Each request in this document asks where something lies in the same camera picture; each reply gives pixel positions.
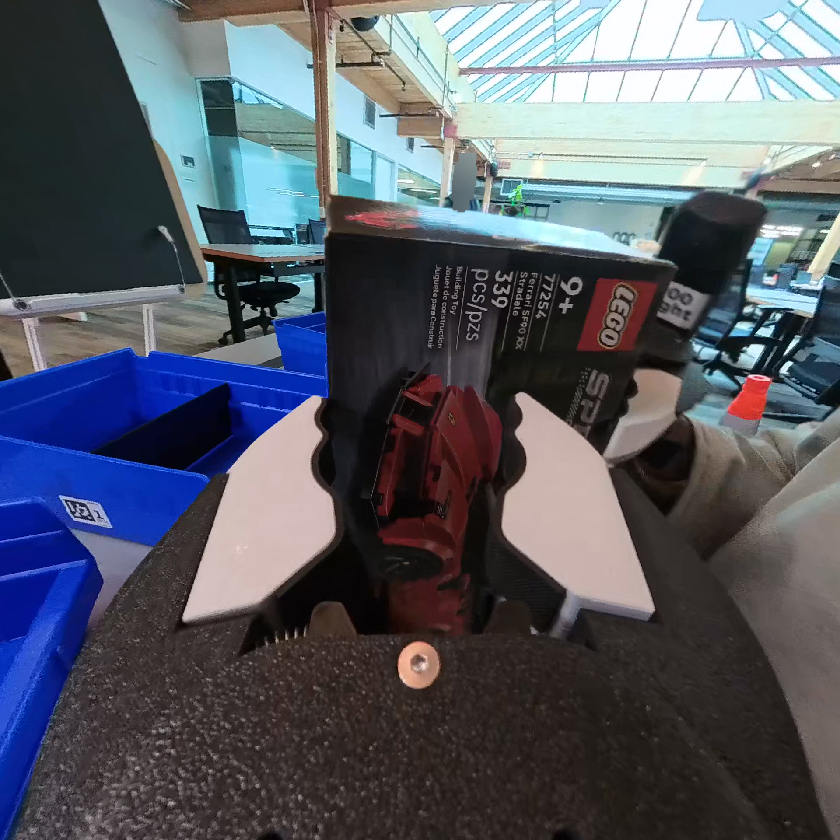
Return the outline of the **person's right forearm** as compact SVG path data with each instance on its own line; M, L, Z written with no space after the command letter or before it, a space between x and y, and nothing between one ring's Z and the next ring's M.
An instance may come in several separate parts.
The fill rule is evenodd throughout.
M793 429L746 436L684 416L694 452L668 519L705 560L762 515L778 517L824 493L838 504L839 412Z

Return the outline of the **black presentation board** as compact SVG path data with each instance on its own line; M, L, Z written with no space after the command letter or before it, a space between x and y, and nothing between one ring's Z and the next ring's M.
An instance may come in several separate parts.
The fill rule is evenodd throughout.
M36 371L38 320L200 297L207 268L175 169L98 2L2 2L2 319ZM180 253L185 294L167 226Z

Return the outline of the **small blue storage bin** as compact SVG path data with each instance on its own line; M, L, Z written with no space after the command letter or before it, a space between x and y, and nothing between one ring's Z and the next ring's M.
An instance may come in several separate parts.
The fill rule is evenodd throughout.
M328 377L326 315L317 311L273 321L283 368L292 373Z

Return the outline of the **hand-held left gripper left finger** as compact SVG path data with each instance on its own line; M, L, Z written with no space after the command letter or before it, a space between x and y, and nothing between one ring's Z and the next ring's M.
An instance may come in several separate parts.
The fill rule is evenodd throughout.
M184 624L257 614L339 544L340 511L319 471L326 406L325 398L310 396L230 467Z

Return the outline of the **black office chair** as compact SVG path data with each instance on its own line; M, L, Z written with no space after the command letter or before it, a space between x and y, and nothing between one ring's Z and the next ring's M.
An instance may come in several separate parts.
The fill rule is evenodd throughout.
M767 347L778 344L777 339L760 337L759 331L773 316L784 312L784 308L768 306L753 306L752 314L745 312L752 269L753 261L745 258L734 270L728 285L708 310L692 343L696 350L692 360L700 365L701 372L710 375L719 371L736 389L752 372L738 367L741 353L754 343Z
M245 212L229 211L206 206L198 206L197 212L203 223L207 241L210 245L293 245L293 238L287 236L256 237L247 223ZM260 327L267 335L270 321L278 317L277 306L296 298L301 289L295 283L281 280L278 268L274 264L243 260L235 263L213 263L214 291L220 300L228 299L231 288L230 271L238 294L239 310L251 308L257 312L255 318L243 320L239 329L240 339L245 338L245 331Z
M826 274L813 316L773 383L831 412L839 406L839 279Z

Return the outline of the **large blue storage bin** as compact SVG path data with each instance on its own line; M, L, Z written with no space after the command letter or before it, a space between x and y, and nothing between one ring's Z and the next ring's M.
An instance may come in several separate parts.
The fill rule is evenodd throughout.
M88 549L39 499L1 505L1 838L25 797L102 588Z

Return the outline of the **orange traffic cone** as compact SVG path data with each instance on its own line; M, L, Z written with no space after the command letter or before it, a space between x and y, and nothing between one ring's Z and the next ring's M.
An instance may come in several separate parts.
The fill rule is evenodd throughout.
M754 437L760 428L773 378L763 374L749 374L740 391L721 416L719 426L736 434Z

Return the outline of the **person's beige sweatshirt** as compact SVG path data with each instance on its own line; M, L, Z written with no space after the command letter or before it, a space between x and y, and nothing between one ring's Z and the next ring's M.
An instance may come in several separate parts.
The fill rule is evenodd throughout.
M829 830L839 806L839 467L824 450L747 514L710 562L780 681Z

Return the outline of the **blue bin with black divider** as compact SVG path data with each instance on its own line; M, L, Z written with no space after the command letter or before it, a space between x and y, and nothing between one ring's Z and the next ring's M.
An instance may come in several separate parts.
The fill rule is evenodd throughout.
M323 376L170 353L105 353L2 383L1 500L152 546L208 481Z

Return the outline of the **person's right hand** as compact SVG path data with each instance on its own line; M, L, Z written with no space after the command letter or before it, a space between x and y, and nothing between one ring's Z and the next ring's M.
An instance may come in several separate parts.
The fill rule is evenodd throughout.
M684 493L696 453L695 429L684 414L621 469L663 514L668 514Z

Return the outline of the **wooden support post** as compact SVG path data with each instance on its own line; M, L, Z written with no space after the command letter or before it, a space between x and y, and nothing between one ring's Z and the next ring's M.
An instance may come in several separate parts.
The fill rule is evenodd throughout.
M325 218L332 195L339 191L338 134L335 123L336 19L328 1L310 3L312 74L314 86L316 176L320 216Z

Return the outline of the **black toy car building box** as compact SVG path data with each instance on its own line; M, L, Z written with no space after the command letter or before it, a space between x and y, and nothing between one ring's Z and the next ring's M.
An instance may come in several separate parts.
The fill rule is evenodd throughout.
M341 196L324 243L332 487L392 618L431 610L409 581L467 572L548 632L565 591L501 534L515 396L603 457L676 268L588 230Z

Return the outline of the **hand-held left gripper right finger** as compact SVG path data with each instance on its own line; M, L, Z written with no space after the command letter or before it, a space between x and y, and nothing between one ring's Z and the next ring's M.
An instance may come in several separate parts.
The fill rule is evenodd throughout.
M524 468L503 494L501 534L565 591L549 635L567 635L582 609L646 622L655 604L606 462L530 395L514 401Z

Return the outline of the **thin grey-tipped rod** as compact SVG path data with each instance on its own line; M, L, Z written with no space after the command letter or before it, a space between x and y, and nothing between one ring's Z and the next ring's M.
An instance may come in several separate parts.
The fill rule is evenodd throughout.
M183 267L182 267L180 253L179 253L179 250L178 250L177 245L175 243L174 237L173 237L172 233L169 231L168 227L164 226L162 224L157 226L157 231L163 237L163 239L169 244L169 246L171 247L171 249L173 251L173 254L174 254L174 257L175 257L176 267L178 269L178 274L179 274L179 277L180 277L180 280L181 280L181 282L178 285L178 289L179 289L179 292L184 295L184 294L186 294L186 279L185 279L184 270L183 270Z

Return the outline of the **wooden office desk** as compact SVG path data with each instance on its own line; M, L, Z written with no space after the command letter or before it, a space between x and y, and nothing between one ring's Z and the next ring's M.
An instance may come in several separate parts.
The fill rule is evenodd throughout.
M214 263L232 264L248 260L274 264L278 268L278 277L288 282L291 282L292 278L311 276L314 287L314 307L312 311L323 311L324 245L201 245L200 249L205 261L212 265ZM227 300L221 301L226 304L230 328L218 340L218 344L222 348L230 343L244 342L247 330L245 331L245 338L243 340L239 338L242 321L257 316L257 312L251 308L245 308L243 311L239 310L236 281L232 270L229 276L231 288L228 289Z

